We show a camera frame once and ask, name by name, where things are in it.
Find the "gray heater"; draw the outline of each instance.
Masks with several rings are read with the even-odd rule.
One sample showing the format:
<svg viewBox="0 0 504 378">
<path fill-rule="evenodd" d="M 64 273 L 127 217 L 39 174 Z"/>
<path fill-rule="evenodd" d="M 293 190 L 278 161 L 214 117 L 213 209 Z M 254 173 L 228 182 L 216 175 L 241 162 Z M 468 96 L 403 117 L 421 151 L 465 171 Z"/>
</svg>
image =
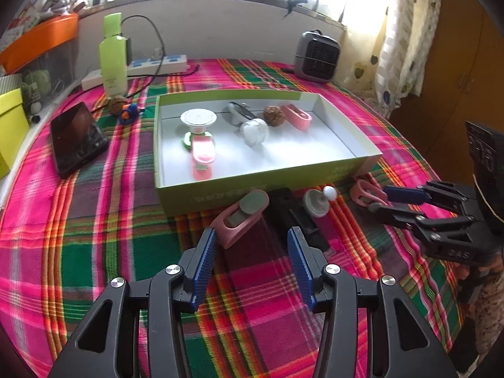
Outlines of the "gray heater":
<svg viewBox="0 0 504 378">
<path fill-rule="evenodd" d="M 304 32 L 297 45 L 294 74 L 316 83 L 329 82 L 336 71 L 340 45 L 320 30 Z"/>
</svg>

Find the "pink clamp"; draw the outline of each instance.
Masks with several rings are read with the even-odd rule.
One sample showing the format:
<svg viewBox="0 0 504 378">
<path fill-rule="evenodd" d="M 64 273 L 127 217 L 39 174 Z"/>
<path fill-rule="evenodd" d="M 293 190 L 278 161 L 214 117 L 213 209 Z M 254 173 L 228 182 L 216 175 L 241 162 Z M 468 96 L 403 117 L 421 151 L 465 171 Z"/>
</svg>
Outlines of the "pink clamp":
<svg viewBox="0 0 504 378">
<path fill-rule="evenodd" d="M 307 130 L 312 121 L 312 116 L 302 110 L 300 110 L 296 105 L 282 105 L 280 109 L 285 115 L 285 119 L 294 127 L 299 130 Z"/>
<path fill-rule="evenodd" d="M 211 136 L 193 135 L 191 139 L 192 176 L 196 180 L 212 177 L 212 163 L 215 161 L 215 146 Z"/>
<path fill-rule="evenodd" d="M 350 189 L 350 198 L 359 206 L 367 208 L 372 203 L 387 205 L 389 197 L 379 187 L 366 180 L 358 179 Z"/>
<path fill-rule="evenodd" d="M 217 232 L 219 244 L 225 249 L 233 246 L 260 219 L 268 204 L 268 194 L 255 189 L 218 215 L 210 227 Z"/>
</svg>

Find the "black case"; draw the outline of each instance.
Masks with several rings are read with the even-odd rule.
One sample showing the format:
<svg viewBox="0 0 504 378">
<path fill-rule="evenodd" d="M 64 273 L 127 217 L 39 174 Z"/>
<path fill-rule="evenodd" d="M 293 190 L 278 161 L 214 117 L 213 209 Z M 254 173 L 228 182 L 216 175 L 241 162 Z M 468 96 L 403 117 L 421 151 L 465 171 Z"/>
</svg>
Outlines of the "black case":
<svg viewBox="0 0 504 378">
<path fill-rule="evenodd" d="M 54 164 L 61 179 L 66 179 L 108 148 L 108 137 L 84 102 L 54 118 L 50 128 Z M 95 135 L 91 139 L 89 132 L 92 130 Z"/>
</svg>

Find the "green box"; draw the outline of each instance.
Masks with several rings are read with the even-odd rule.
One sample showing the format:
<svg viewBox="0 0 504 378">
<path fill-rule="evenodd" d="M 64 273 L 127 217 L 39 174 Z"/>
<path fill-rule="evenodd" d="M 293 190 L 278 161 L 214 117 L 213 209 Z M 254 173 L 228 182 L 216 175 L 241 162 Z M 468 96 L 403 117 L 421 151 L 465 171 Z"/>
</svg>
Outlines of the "green box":
<svg viewBox="0 0 504 378">
<path fill-rule="evenodd" d="M 232 126 L 227 104 L 247 103 L 260 116 L 268 105 L 294 104 L 312 115 L 309 129 L 288 122 L 270 127 L 270 136 L 248 147 Z M 213 178 L 197 181 L 191 154 L 182 146 L 188 131 L 183 112 L 205 108 L 217 114 L 209 128 L 216 159 Z M 332 183 L 371 170 L 380 150 L 334 105 L 319 94 L 273 89 L 225 89 L 161 95 L 154 121 L 155 184 L 167 217 L 235 203 L 252 189 L 303 189 Z"/>
</svg>

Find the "power strip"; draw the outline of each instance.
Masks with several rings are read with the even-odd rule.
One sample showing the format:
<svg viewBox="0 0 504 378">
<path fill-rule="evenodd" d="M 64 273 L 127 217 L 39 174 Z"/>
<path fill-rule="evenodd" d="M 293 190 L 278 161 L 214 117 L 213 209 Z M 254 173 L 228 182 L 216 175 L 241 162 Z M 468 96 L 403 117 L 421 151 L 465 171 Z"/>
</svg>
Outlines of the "power strip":
<svg viewBox="0 0 504 378">
<path fill-rule="evenodd" d="M 140 59 L 133 61 L 128 66 L 128 78 L 135 78 L 138 75 L 154 75 L 159 66 L 160 60 Z M 170 55 L 163 59 L 163 64 L 159 74 L 175 74 L 187 71 L 187 55 Z M 87 90 L 103 83 L 101 69 L 91 71 L 82 79 L 82 89 Z"/>
</svg>

